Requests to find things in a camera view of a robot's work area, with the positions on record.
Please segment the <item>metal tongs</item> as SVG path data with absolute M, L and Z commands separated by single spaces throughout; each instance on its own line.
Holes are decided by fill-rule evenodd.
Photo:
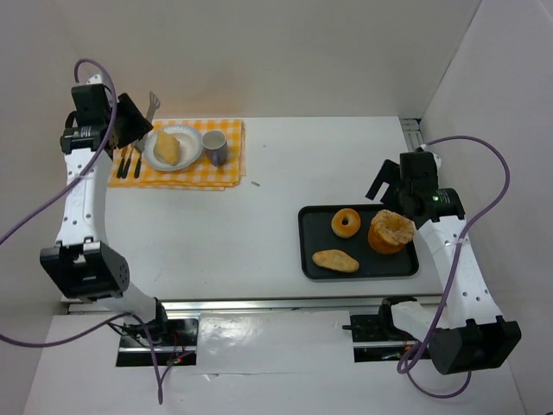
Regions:
M 148 122 L 141 130 L 141 137 L 133 143 L 133 147 L 140 154 L 143 153 L 145 146 L 145 139 L 148 136 L 149 132 L 153 129 L 152 121 L 156 114 L 156 111 L 160 108 L 161 101 L 159 98 L 152 92 L 149 92 L 149 107 L 146 111 L 145 120 Z

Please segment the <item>triangular bread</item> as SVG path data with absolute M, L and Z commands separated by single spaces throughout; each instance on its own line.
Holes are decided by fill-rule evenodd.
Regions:
M 159 130 L 156 134 L 154 152 L 159 160 L 171 166 L 175 166 L 181 160 L 179 140 L 163 130 Z

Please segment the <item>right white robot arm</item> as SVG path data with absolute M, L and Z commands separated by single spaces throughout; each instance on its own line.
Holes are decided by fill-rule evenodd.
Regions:
M 367 198 L 374 199 L 383 184 L 388 186 L 384 207 L 412 220 L 430 250 L 446 314 L 436 316 L 411 297 L 390 297 L 379 309 L 383 320 L 417 339 L 440 374 L 500 367 L 521 340 L 521 330 L 503 317 L 486 286 L 461 199 L 454 189 L 440 188 L 434 155 L 408 152 L 398 163 L 384 161 Z

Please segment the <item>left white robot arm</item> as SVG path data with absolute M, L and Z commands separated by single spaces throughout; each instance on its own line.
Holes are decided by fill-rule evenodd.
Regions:
M 105 196 L 113 151 L 152 130 L 160 101 L 151 94 L 148 111 L 141 113 L 128 94 L 110 98 L 109 92 L 101 82 L 71 91 L 75 109 L 67 116 L 60 147 L 72 189 L 54 246 L 41 249 L 40 263 L 64 297 L 128 313 L 123 332 L 159 344 L 169 336 L 167 313 L 130 281 L 128 262 L 108 246 Z

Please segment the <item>oval bread roll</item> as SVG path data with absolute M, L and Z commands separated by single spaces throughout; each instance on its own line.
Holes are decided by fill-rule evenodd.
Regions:
M 323 250 L 312 255 L 313 262 L 325 269 L 353 273 L 359 269 L 359 262 L 341 250 Z

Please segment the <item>tall round brioche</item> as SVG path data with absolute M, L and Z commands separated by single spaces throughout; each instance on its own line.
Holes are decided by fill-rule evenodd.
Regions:
M 395 254 L 413 240 L 415 231 L 412 220 L 382 209 L 371 220 L 368 242 L 370 247 L 380 254 Z

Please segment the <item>yellow checkered cloth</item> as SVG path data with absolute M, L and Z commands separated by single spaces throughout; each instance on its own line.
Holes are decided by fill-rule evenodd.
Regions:
M 159 171 L 142 160 L 141 175 L 133 177 L 138 154 L 134 151 L 130 171 L 126 178 L 116 178 L 120 163 L 120 152 L 114 153 L 111 176 L 108 185 L 112 188 L 181 188 L 199 190 L 223 190 L 235 187 L 246 173 L 245 122 L 239 118 L 185 119 L 159 118 L 153 122 L 154 130 L 168 125 L 188 125 L 204 134 L 208 131 L 222 131 L 227 138 L 229 159 L 220 167 L 209 163 L 205 155 L 191 166 L 177 171 Z

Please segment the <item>white plate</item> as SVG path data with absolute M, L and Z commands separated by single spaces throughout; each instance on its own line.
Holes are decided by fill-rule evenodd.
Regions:
M 175 166 L 163 163 L 154 152 L 156 134 L 159 130 L 176 137 L 181 145 L 181 160 Z M 201 143 L 201 134 L 188 125 L 168 125 L 154 132 L 151 132 L 145 141 L 143 155 L 150 167 L 159 171 L 177 171 L 185 169 L 196 162 L 202 154 L 203 146 Z

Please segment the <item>purple mug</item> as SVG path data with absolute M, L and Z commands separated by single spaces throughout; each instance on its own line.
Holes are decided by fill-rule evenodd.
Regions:
M 209 162 L 220 167 L 226 163 L 228 158 L 228 142 L 222 131 L 208 131 L 202 139 L 202 146 Z

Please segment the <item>black-handled knife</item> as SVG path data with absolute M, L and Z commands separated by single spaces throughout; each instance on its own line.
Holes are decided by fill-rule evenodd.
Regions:
M 130 146 L 127 145 L 125 146 L 124 148 L 121 149 L 121 152 L 120 152 L 120 163 L 119 163 L 119 166 L 118 166 L 118 170 L 117 170 L 117 175 L 116 175 L 116 178 L 122 178 L 123 177 L 123 173 L 124 173 L 124 166 L 126 164 L 126 155 L 127 155 L 127 152 L 129 150 Z

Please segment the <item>black-handled fork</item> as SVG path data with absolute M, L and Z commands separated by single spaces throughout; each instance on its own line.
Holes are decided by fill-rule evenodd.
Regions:
M 134 149 L 135 149 L 134 147 L 131 147 L 130 150 L 128 151 L 127 157 L 124 162 L 124 167 L 122 169 L 121 178 L 126 178 L 128 175 Z

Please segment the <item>aluminium rail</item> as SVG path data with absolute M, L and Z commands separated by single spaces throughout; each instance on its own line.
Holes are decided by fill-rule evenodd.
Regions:
M 168 313 L 255 312 L 277 310 L 330 310 L 377 308 L 382 297 L 313 297 L 242 300 L 164 301 Z

